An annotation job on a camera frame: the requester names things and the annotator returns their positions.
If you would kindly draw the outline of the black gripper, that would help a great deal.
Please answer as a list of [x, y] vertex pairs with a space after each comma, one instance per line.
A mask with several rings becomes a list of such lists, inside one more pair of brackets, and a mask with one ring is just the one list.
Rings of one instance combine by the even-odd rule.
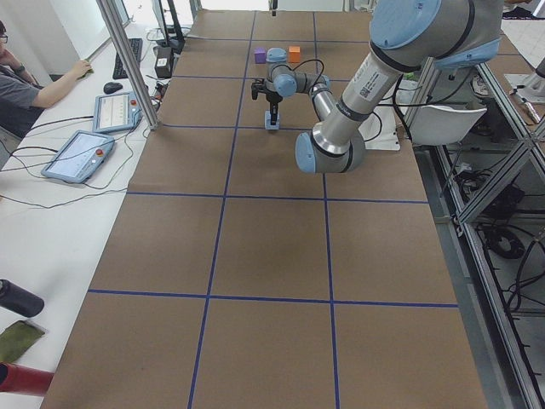
[[[271, 0], [271, 13], [272, 16], [277, 15], [278, 0]], [[266, 92], [266, 99], [269, 102], [269, 124], [278, 123], [278, 104], [283, 100], [283, 97], [275, 91], [268, 90]]]

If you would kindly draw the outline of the operator forearm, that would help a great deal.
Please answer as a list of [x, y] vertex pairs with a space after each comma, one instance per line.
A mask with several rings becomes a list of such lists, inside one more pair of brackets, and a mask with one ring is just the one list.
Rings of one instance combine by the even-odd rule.
[[31, 103], [32, 107], [50, 108], [65, 98], [75, 87], [81, 77], [75, 72], [68, 72], [58, 80], [40, 89]]

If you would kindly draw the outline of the operator hand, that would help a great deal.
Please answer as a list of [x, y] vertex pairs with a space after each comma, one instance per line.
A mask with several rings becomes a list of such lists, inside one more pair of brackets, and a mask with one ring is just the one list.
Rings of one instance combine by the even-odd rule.
[[84, 78], [88, 72], [92, 72], [93, 68], [89, 61], [87, 60], [79, 60], [77, 61], [72, 69], [66, 74], [67, 76], [73, 78], [73, 79], [81, 79]]

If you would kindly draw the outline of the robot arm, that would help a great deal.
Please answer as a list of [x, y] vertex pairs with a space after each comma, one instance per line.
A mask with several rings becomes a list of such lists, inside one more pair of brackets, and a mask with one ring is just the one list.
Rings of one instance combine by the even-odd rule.
[[321, 74], [297, 72], [277, 49], [267, 53], [267, 77], [252, 85], [276, 105], [296, 93], [309, 95], [319, 121], [298, 135], [295, 160], [306, 173], [344, 173], [357, 168], [365, 143], [360, 125], [408, 72], [431, 57], [439, 69], [475, 66], [499, 50], [501, 1], [380, 1], [370, 21], [370, 52], [339, 98]]

